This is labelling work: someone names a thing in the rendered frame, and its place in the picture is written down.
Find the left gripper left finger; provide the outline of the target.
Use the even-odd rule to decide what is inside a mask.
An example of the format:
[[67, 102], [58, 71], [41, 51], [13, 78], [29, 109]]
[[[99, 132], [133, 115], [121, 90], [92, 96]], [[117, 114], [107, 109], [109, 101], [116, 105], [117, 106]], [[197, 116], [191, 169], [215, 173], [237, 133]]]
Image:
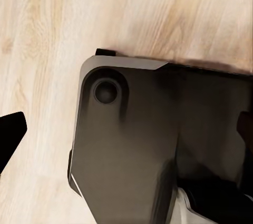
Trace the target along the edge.
[[0, 175], [27, 131], [22, 111], [0, 117]]

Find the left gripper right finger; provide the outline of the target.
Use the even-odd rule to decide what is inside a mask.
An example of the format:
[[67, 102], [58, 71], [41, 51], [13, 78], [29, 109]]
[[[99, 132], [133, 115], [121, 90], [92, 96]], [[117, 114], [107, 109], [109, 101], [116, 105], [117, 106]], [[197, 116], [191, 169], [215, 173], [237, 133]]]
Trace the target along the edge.
[[253, 154], [253, 113], [241, 111], [236, 129]]

